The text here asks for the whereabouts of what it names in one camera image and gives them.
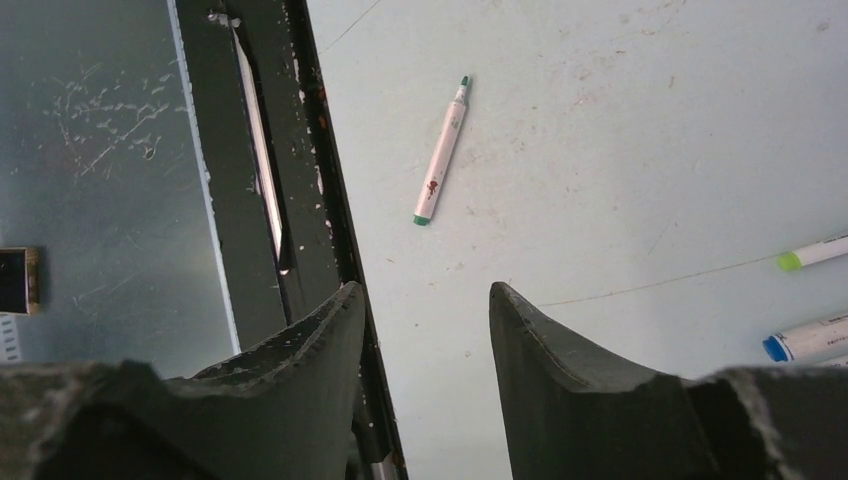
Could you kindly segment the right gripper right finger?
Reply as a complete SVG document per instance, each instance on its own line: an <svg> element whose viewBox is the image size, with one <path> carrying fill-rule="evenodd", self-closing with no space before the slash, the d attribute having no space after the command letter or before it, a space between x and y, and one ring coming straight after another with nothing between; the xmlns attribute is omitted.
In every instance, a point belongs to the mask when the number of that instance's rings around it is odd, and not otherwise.
<svg viewBox="0 0 848 480"><path fill-rule="evenodd" d="M687 380L552 320L510 285L489 294L516 479L843 479L847 372L734 367Z"/></svg>

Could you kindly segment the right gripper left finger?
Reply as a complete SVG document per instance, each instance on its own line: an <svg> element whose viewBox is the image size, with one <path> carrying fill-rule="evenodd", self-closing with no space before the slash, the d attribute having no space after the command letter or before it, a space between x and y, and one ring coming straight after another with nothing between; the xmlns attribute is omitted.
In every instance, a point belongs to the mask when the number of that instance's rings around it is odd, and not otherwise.
<svg viewBox="0 0 848 480"><path fill-rule="evenodd" d="M365 305L350 282L190 378L146 363L1 370L5 479L341 479Z"/></svg>

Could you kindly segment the green cap marker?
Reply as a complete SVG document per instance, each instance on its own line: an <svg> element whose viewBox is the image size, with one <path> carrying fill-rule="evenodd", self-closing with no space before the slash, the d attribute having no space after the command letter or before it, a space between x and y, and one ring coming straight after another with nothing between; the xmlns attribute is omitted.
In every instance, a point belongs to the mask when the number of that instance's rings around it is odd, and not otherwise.
<svg viewBox="0 0 848 480"><path fill-rule="evenodd" d="M440 135L436 141L426 177L414 209L413 223L417 226L426 226L433 218L468 108L467 93L470 84L471 77L468 75L464 76L447 109Z"/></svg>

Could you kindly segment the large blue marker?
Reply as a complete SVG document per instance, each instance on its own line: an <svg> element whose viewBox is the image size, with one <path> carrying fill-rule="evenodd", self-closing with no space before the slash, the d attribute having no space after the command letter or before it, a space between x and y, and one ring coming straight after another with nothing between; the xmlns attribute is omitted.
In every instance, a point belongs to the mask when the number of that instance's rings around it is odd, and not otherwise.
<svg viewBox="0 0 848 480"><path fill-rule="evenodd" d="M775 362L790 362L847 346L847 315L817 320L766 337L762 346Z"/></svg>

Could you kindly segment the light green pen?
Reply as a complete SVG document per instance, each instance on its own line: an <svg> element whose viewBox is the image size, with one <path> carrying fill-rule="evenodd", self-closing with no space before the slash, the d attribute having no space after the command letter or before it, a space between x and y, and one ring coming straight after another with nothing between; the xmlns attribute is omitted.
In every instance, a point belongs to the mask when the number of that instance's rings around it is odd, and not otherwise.
<svg viewBox="0 0 848 480"><path fill-rule="evenodd" d="M776 262L781 270L790 272L846 254L847 234L842 234L783 253Z"/></svg>

